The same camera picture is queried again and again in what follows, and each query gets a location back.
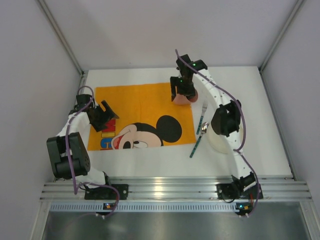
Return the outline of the pink plastic cup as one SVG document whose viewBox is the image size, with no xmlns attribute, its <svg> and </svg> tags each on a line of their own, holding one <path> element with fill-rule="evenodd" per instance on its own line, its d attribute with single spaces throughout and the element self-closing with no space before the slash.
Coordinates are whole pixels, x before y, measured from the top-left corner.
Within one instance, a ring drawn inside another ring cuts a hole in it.
<svg viewBox="0 0 320 240">
<path fill-rule="evenodd" d="M 197 90 L 195 90 L 194 97 L 188 99 L 186 96 L 177 93 L 172 102 L 176 105 L 188 105 L 188 104 L 195 103 L 198 100 L 198 98 L 199 98 L 199 94 Z"/>
</svg>

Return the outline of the green handled fork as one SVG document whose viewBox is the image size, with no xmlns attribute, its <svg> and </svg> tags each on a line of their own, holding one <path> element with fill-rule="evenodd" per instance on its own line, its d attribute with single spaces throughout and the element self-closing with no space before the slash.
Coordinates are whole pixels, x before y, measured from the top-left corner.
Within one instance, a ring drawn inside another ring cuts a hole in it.
<svg viewBox="0 0 320 240">
<path fill-rule="evenodd" d="M 201 110 L 201 115 L 200 115 L 200 119 L 199 119 L 199 123 L 198 123 L 198 127 L 197 127 L 197 131 L 196 131 L 196 134 L 199 135 L 200 134 L 200 131 L 201 131 L 201 127 L 202 127 L 202 123 L 203 123 L 203 118 L 204 118 L 204 115 L 207 111 L 207 108 L 208 108 L 208 101 L 205 100 L 202 104 L 202 110 Z"/>
</svg>

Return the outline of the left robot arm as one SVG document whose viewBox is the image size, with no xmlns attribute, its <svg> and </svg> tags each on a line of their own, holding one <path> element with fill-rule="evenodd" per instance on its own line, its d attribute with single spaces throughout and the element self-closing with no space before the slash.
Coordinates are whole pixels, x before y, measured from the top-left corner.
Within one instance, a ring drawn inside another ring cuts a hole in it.
<svg viewBox="0 0 320 240">
<path fill-rule="evenodd" d="M 117 118 L 105 100 L 98 104 L 92 95 L 78 94 L 65 126 L 46 141 L 54 177 L 73 180 L 74 184 L 88 184 L 92 188 L 109 186 L 107 174 L 91 166 L 82 135 L 87 127 L 93 127 L 96 132 L 108 130 L 107 123 Z"/>
</svg>

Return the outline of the orange cartoon cloth placemat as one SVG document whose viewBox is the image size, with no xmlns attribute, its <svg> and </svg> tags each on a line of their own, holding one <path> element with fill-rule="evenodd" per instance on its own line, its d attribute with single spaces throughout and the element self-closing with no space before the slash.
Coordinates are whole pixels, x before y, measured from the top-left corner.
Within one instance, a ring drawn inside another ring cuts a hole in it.
<svg viewBox="0 0 320 240">
<path fill-rule="evenodd" d="M 118 116 L 106 129 L 90 129 L 88 150 L 141 149 L 193 144 L 192 107 L 171 101 L 169 83 L 98 87 L 98 103 L 106 101 Z"/>
</svg>

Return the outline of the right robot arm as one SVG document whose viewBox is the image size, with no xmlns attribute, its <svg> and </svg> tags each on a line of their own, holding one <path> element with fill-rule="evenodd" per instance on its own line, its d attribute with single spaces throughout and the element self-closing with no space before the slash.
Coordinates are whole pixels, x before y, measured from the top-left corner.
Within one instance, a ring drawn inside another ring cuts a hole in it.
<svg viewBox="0 0 320 240">
<path fill-rule="evenodd" d="M 218 198 L 227 203 L 259 196 L 260 184 L 256 172 L 246 160 L 243 147 L 247 126 L 241 102 L 213 80 L 203 60 L 192 61 L 187 54 L 177 55 L 179 76 L 170 78 L 171 100 L 177 105 L 196 101 L 197 89 L 214 107 L 206 134 L 212 147 L 231 156 L 229 167 L 232 181 L 217 185 Z"/>
</svg>

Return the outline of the green handled spoon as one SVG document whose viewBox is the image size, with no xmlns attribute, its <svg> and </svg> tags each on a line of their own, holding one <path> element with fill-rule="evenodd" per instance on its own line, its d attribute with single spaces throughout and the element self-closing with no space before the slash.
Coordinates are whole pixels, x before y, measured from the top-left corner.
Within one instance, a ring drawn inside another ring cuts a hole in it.
<svg viewBox="0 0 320 240">
<path fill-rule="evenodd" d="M 196 152 L 196 150 L 197 150 L 197 147 L 199 146 L 199 144 L 200 144 L 200 141 L 201 141 L 201 139 L 202 139 L 202 137 L 203 137 L 203 135 L 207 132 L 207 130 L 208 130 L 208 127 L 209 127 L 209 123 L 208 122 L 205 122 L 205 123 L 203 123 L 202 125 L 201 125 L 201 129 L 200 129 L 200 135 L 199 135 L 199 137 L 198 137 L 198 139 L 197 139 L 197 141 L 196 141 L 196 143 L 195 143 L 195 145 L 194 145 L 194 147 L 193 147 L 193 149 L 192 149 L 192 151 L 191 151 L 191 154 L 190 154 L 190 158 L 192 158 L 193 156 L 194 156 L 194 154 L 195 154 L 195 152 Z"/>
</svg>

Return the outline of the cream round plate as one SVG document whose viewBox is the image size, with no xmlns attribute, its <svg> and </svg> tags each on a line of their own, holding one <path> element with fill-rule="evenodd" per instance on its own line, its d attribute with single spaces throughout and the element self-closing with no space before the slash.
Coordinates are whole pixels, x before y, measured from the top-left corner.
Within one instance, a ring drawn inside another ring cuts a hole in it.
<svg viewBox="0 0 320 240">
<path fill-rule="evenodd" d="M 228 154 L 229 152 L 238 149 L 243 143 L 244 129 L 240 126 L 238 131 L 234 131 L 229 137 L 226 137 L 224 135 L 216 134 L 212 126 L 209 125 L 205 135 L 210 146 L 214 150 L 223 154 Z"/>
</svg>

